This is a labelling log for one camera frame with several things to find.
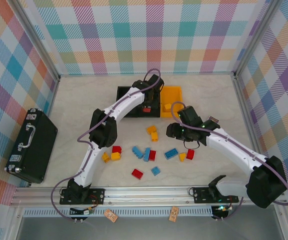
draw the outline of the colorful plaid wallpaper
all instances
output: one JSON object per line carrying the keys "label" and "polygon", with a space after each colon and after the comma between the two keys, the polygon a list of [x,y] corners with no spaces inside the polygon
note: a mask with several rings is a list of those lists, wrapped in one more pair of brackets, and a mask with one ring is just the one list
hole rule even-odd
{"label": "colorful plaid wallpaper", "polygon": [[288,179],[288,0],[240,76],[263,151],[283,159]]}
{"label": "colorful plaid wallpaper", "polygon": [[20,2],[60,72],[83,75],[230,72],[265,0]]}
{"label": "colorful plaid wallpaper", "polygon": [[247,48],[249,47],[249,44],[250,44],[250,41],[253,39],[253,35],[254,33],[257,31],[257,29],[259,28],[260,26],[260,23],[261,23],[261,20],[263,19],[267,9],[268,9],[268,6],[269,6],[269,3],[271,2],[272,0],[265,0],[265,3],[264,5],[262,6],[262,9],[260,10],[257,18],[256,18],[256,21],[251,29],[251,31],[249,32],[248,36],[247,36],[247,39],[246,41],[244,42],[244,45],[243,45],[243,48],[242,50],[240,51],[239,55],[238,55],[238,58],[237,58],[237,61],[235,62],[234,64],[234,67],[232,69],[232,71],[236,71],[242,57],[244,56],[244,53],[245,51],[247,50]]}
{"label": "colorful plaid wallpaper", "polygon": [[55,81],[6,0],[0,0],[0,236],[16,186],[21,180],[4,172],[27,109],[45,112]]}

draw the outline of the black box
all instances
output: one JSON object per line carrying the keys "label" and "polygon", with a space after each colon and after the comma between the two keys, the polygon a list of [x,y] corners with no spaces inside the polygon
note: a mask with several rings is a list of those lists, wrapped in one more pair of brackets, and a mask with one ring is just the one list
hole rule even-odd
{"label": "black box", "polygon": [[[117,88],[117,97],[116,101],[118,101],[121,97],[123,97],[130,86],[119,86]],[[160,93],[154,93],[154,99],[151,102],[144,102],[134,107],[129,113],[125,115],[125,118],[159,118],[160,117]]]}
{"label": "black box", "polygon": [[27,112],[5,170],[30,183],[44,180],[58,129],[37,108]]}

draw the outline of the marble floor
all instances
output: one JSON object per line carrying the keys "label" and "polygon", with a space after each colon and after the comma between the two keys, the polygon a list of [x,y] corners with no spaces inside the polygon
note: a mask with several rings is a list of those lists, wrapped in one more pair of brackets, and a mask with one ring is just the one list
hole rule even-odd
{"label": "marble floor", "polygon": [[[78,143],[77,137],[89,129],[93,111],[104,109],[116,100],[117,86],[130,86],[142,79],[141,75],[87,76],[62,78],[51,113],[51,120],[58,127],[58,135],[48,165],[45,180],[33,187],[53,187],[60,180],[74,175],[86,153],[87,145]],[[192,105],[205,121],[209,116],[220,120],[226,132],[250,147],[234,88],[229,75],[163,75],[166,86],[181,86],[183,101]],[[93,186],[183,186],[206,185],[219,175],[243,177],[244,173],[221,153],[207,146],[195,150],[193,160],[180,162],[176,156],[166,160],[164,152],[177,148],[187,152],[183,142],[166,136],[171,118],[124,118],[118,125],[121,146],[120,161],[102,163],[93,178]],[[155,125],[158,142],[152,142],[146,128]],[[137,145],[142,151],[151,147],[157,151],[156,160],[144,162],[131,151]],[[158,166],[161,173],[154,176],[151,169]],[[144,175],[134,178],[134,168]]]}

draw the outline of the tag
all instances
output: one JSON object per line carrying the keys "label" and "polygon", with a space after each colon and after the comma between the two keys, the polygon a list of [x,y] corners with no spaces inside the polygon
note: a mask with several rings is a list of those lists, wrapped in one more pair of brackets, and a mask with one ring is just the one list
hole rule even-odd
{"label": "tag", "polygon": [[178,213],[179,213],[179,208],[176,206],[173,206],[168,220],[170,220],[172,222],[176,222]]}
{"label": "tag", "polygon": [[118,216],[116,214],[114,214],[112,211],[110,211],[109,209],[107,209],[104,212],[104,215],[106,218],[108,218],[110,221],[112,221],[113,223],[117,220]]}

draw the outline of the cable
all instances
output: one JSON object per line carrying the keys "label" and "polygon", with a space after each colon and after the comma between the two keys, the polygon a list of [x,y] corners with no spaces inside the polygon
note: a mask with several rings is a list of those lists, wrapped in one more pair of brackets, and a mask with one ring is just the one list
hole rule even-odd
{"label": "cable", "polygon": [[184,147],[185,147],[186,149],[188,149],[188,150],[194,150],[194,149],[198,149],[198,148],[200,147],[199,141],[197,141],[198,147],[196,147],[196,148],[188,148],[188,147],[186,147],[186,145],[185,145],[185,140],[184,140],[183,142],[184,142]]}
{"label": "cable", "polygon": [[92,209],[94,209],[95,207],[98,206],[98,198],[95,195],[89,195],[89,198],[94,198],[96,200],[95,202],[97,202],[96,206],[92,206]]}
{"label": "cable", "polygon": [[[232,214],[228,215],[228,216],[225,218],[225,220],[231,218],[232,216],[234,216],[234,215],[239,211],[239,208],[240,208],[240,206],[242,205],[243,201],[244,201],[244,197],[242,197],[242,198],[240,199],[239,205],[236,207],[235,211],[234,211]],[[216,215],[213,215],[213,216],[214,216],[215,218],[217,218],[219,221],[222,221],[222,220],[223,220],[223,219],[221,219],[220,217],[218,217],[218,216],[216,216]]]}
{"label": "cable", "polygon": [[232,202],[233,202],[232,196],[229,196],[229,201],[230,201],[230,205],[229,205],[229,208],[230,208],[232,206]]}
{"label": "cable", "polygon": [[[220,136],[221,138],[226,140],[226,136],[212,131],[212,130],[208,130],[208,129],[204,129],[204,128],[200,128],[200,127],[193,127],[193,126],[189,126],[186,125],[184,123],[182,123],[174,114],[174,105],[175,104],[182,104],[184,106],[184,108],[186,107],[186,105],[184,103],[182,103],[181,101],[176,101],[172,104],[172,107],[170,109],[173,118],[175,119],[176,122],[178,122],[180,125],[188,128],[188,129],[193,129],[193,130],[198,130],[198,131],[204,131],[204,132],[208,132],[211,134],[215,134],[217,136]],[[227,141],[231,142],[232,144],[234,144],[236,147],[238,147],[239,149],[241,149],[242,151],[244,151],[246,154],[248,154],[249,156],[251,156],[253,159],[255,159],[256,161],[260,162],[262,165],[264,165],[265,167],[267,167],[270,171],[272,171],[277,177],[278,179],[284,184],[284,186],[286,187],[286,189],[288,190],[288,184],[287,182],[283,179],[283,177],[277,172],[275,171],[275,169],[273,169],[271,166],[269,166],[267,163],[263,162],[261,159],[259,159],[258,157],[256,157],[254,154],[250,153],[247,149],[245,149],[243,146],[239,145],[238,143],[236,143],[235,141],[233,141],[232,139],[228,138]],[[273,201],[273,203],[278,204],[278,205],[282,205],[282,206],[288,206],[288,202],[278,202],[278,201]]]}
{"label": "cable", "polygon": [[191,196],[191,197],[194,197],[194,195],[190,194],[190,191],[193,189],[194,187],[192,186],[189,190],[188,190],[188,194]]}
{"label": "cable", "polygon": [[59,195],[60,195],[60,196],[63,196],[63,195],[62,195],[62,190],[63,190],[63,189],[67,189],[67,188],[64,186],[64,187],[62,187],[62,188],[59,190]]}
{"label": "cable", "polygon": [[163,88],[164,88],[164,85],[165,85],[165,83],[163,83],[162,89],[159,91],[159,93],[161,93],[161,92],[162,92],[162,90],[163,90]]}
{"label": "cable", "polygon": [[85,170],[85,167],[86,167],[86,165],[87,165],[87,163],[88,163],[88,161],[89,161],[89,158],[90,158],[90,156],[91,156],[91,154],[92,154],[92,152],[93,152],[93,149],[94,149],[94,148],[93,148],[93,145],[90,143],[90,141],[85,141],[85,140],[81,140],[81,139],[82,139],[84,136],[86,136],[87,134],[89,134],[91,131],[93,131],[94,129],[96,129],[98,126],[100,126],[100,125],[109,117],[109,115],[115,110],[115,108],[116,108],[120,103],[122,103],[124,100],[126,100],[127,98],[130,98],[132,95],[135,95],[135,94],[137,94],[137,93],[144,92],[144,91],[146,91],[146,90],[148,90],[148,89],[151,89],[151,88],[153,88],[156,84],[158,84],[158,82],[159,82],[159,80],[160,80],[160,78],[161,78],[161,73],[160,73],[160,70],[158,70],[157,68],[152,68],[151,70],[149,70],[149,71],[146,73],[143,81],[145,81],[147,75],[150,74],[152,71],[157,71],[157,72],[158,72],[158,79],[157,79],[157,81],[156,81],[153,85],[148,86],[148,87],[146,87],[146,88],[144,88],[144,89],[135,91],[135,92],[129,94],[129,96],[125,96],[125,97],[123,97],[122,99],[120,99],[120,100],[113,106],[113,108],[108,112],[108,114],[107,114],[101,121],[99,121],[95,126],[93,126],[92,128],[90,128],[88,131],[86,131],[85,133],[81,134],[81,135],[77,138],[77,142],[79,142],[79,143],[86,143],[86,144],[88,144],[88,145],[90,146],[90,148],[91,148],[91,150],[90,150],[90,152],[89,152],[89,154],[88,154],[88,156],[87,156],[87,159],[86,159],[86,161],[85,161],[85,164],[82,166],[80,172],[78,172],[77,174],[75,174],[75,175],[73,175],[73,176],[71,176],[71,177],[68,177],[68,178],[65,178],[65,179],[59,181],[59,182],[54,186],[54,188],[52,189],[52,192],[51,192],[51,194],[50,194],[50,200],[51,200],[51,202],[52,202],[52,205],[53,205],[54,209],[55,209],[56,212],[57,212],[60,216],[62,216],[63,218],[65,218],[65,219],[67,219],[67,220],[69,220],[69,221],[75,222],[75,221],[74,221],[73,219],[71,219],[70,217],[67,217],[67,216],[63,215],[63,214],[59,211],[59,209],[56,207],[56,205],[55,205],[55,203],[54,203],[54,192],[55,192],[56,188],[57,188],[61,183],[65,182],[65,181],[68,181],[68,180],[70,180],[70,179],[74,179],[75,177],[78,177],[78,176]]}

